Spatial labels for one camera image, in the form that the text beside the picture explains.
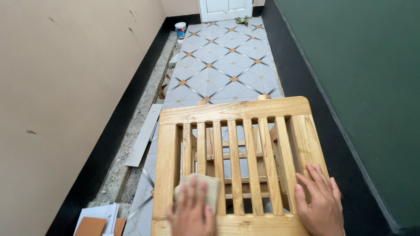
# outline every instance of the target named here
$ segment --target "black wall trim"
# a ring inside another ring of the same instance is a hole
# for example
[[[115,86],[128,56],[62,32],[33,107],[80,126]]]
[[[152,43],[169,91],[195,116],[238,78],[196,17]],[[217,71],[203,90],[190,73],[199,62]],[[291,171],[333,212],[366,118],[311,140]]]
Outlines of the black wall trim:
[[[261,16],[264,6],[256,6],[252,8],[252,17]]]
[[[285,95],[310,102],[328,172],[342,192],[346,234],[392,234],[274,0],[266,0],[262,19]]]
[[[200,14],[165,19],[145,55],[147,60],[140,63],[46,235],[73,235],[80,211],[100,190],[169,33],[178,22],[200,24]]]

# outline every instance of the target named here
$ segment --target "wooden chair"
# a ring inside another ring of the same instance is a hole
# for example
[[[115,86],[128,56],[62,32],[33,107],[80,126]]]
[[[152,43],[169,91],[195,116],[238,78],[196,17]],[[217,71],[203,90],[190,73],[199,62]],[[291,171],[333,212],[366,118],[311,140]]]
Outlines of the wooden chair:
[[[253,124],[258,124],[257,128],[252,128]],[[238,125],[244,128],[244,141],[237,139]],[[222,141],[222,126],[228,127],[228,143]],[[195,128],[197,137],[192,134]],[[294,199],[295,171],[311,178],[306,169],[306,163],[310,162],[320,165],[327,177],[328,172],[305,97],[266,99],[260,95],[255,101],[162,110],[153,236],[171,235],[165,210],[173,201],[173,189],[180,179],[181,143],[183,175],[195,172],[196,161],[197,173],[220,179],[217,235],[310,235]],[[238,145],[245,145],[246,153],[239,153]],[[224,146],[229,146],[229,154],[223,154]],[[247,159],[248,178],[241,178],[240,158]],[[223,160],[230,160],[231,178],[224,176]],[[271,213],[263,212],[262,197],[270,198]],[[233,199],[234,214],[226,214],[226,198]],[[244,198],[251,198],[252,214],[244,213]]]

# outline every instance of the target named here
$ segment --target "tiled floor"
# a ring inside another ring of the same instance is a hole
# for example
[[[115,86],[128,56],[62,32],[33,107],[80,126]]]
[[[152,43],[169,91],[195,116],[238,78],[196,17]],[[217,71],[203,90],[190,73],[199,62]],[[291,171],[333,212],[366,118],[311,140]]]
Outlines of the tiled floor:
[[[251,18],[248,27],[234,20],[190,25],[180,56],[164,109],[196,106],[198,100],[206,100],[208,104],[256,100],[264,93],[271,98],[282,97],[261,18]],[[150,235],[153,205],[150,191],[155,181],[158,128],[144,163],[124,236]],[[237,135],[238,140],[244,140],[241,126],[237,127]],[[227,127],[222,127],[222,140],[228,141]],[[239,147],[239,151],[245,152],[245,147]],[[224,147],[223,152],[229,153],[229,148]],[[247,177],[247,160],[241,159],[240,163],[241,175]],[[224,160],[224,171],[230,178],[229,160]]]
[[[261,18],[190,25],[163,108],[281,97]]]

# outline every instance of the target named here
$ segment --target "white bucket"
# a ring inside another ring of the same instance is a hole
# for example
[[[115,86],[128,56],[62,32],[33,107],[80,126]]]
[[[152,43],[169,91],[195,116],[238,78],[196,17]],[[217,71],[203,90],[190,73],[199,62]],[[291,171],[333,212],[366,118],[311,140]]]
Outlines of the white bucket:
[[[186,23],[185,22],[176,23],[175,24],[175,30],[178,33],[178,38],[180,38],[180,39],[185,38]]]

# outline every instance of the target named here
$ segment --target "hand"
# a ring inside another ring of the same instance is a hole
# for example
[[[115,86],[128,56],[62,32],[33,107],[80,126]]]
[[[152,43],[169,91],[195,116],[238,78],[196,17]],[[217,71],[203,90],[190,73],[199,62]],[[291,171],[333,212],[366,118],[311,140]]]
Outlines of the hand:
[[[215,229],[214,215],[209,206],[205,206],[207,183],[201,182],[196,197],[196,178],[187,185],[181,186],[179,193],[177,215],[173,214],[173,203],[166,211],[166,216],[172,225],[172,236],[213,236]]]
[[[345,236],[341,193],[334,178],[325,177],[321,167],[306,167],[314,181],[296,173],[296,177],[306,185],[312,197],[307,204],[305,192],[299,184],[295,185],[297,210],[306,229],[313,236]]]

